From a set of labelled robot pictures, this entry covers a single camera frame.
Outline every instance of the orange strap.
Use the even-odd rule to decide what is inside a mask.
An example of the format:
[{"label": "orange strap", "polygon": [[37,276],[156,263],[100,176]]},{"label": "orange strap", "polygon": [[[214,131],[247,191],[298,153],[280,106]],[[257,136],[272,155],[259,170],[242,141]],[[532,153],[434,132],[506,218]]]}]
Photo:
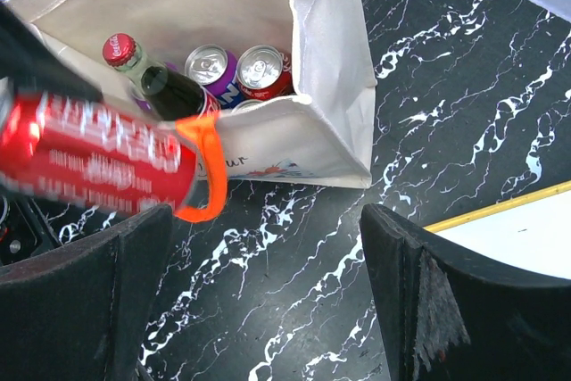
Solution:
[{"label": "orange strap", "polygon": [[202,209],[183,207],[175,216],[188,222],[204,222],[216,218],[224,209],[228,192],[228,176],[222,142],[216,131],[217,112],[201,118],[185,118],[175,123],[181,137],[195,144],[204,160],[208,179],[208,205]]}]

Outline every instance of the printed graphic on bag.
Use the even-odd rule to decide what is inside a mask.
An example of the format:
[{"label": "printed graphic on bag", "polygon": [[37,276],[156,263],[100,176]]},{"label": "printed graphic on bag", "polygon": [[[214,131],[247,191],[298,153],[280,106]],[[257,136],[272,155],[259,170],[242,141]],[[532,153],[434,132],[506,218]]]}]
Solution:
[{"label": "printed graphic on bag", "polygon": [[266,169],[257,169],[244,175],[230,175],[230,178],[313,178],[314,174],[302,170],[299,165],[289,159],[278,162]]}]

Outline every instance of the yellow strip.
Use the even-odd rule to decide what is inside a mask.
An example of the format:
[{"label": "yellow strip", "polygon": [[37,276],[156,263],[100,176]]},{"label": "yellow strip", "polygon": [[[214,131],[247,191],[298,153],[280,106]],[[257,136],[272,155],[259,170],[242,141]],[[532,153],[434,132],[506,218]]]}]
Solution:
[{"label": "yellow strip", "polygon": [[571,190],[571,180],[565,183],[561,183],[559,185],[546,187],[545,189],[532,192],[531,194],[519,196],[518,198],[514,198],[512,200],[507,200],[501,203],[497,203],[495,205],[490,205],[480,210],[471,211],[470,213],[462,214],[455,218],[443,220],[442,222],[438,222],[428,227],[425,227],[425,229],[427,231],[434,233],[444,231],[445,229],[454,228],[457,227],[458,225],[463,225],[464,223],[471,222],[472,220],[485,218],[486,216],[491,216],[493,214],[500,213],[502,211],[513,209],[520,205],[533,203],[534,201],[547,198],[548,196],[562,194],[569,190]]}]

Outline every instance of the marble surface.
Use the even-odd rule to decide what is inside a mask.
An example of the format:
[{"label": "marble surface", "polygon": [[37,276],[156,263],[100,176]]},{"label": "marble surface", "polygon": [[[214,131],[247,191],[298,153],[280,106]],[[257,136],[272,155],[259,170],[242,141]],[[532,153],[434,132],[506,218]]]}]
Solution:
[{"label": "marble surface", "polygon": [[[141,357],[157,380],[388,380],[358,222],[425,226],[571,179],[571,25],[526,0],[363,0],[378,77],[367,191],[232,182],[176,225]],[[64,243],[114,214],[39,202]]]}]

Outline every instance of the white canvas bag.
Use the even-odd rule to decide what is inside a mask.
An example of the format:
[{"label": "white canvas bag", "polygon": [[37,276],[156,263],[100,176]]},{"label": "white canvas bag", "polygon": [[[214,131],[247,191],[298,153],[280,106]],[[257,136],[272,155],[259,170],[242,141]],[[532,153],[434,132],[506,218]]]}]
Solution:
[{"label": "white canvas bag", "polygon": [[375,85],[361,0],[9,0],[64,62],[141,114],[103,42],[129,33],[183,70],[196,47],[236,56],[256,45],[292,54],[296,95],[224,112],[217,126],[230,178],[367,187]]}]

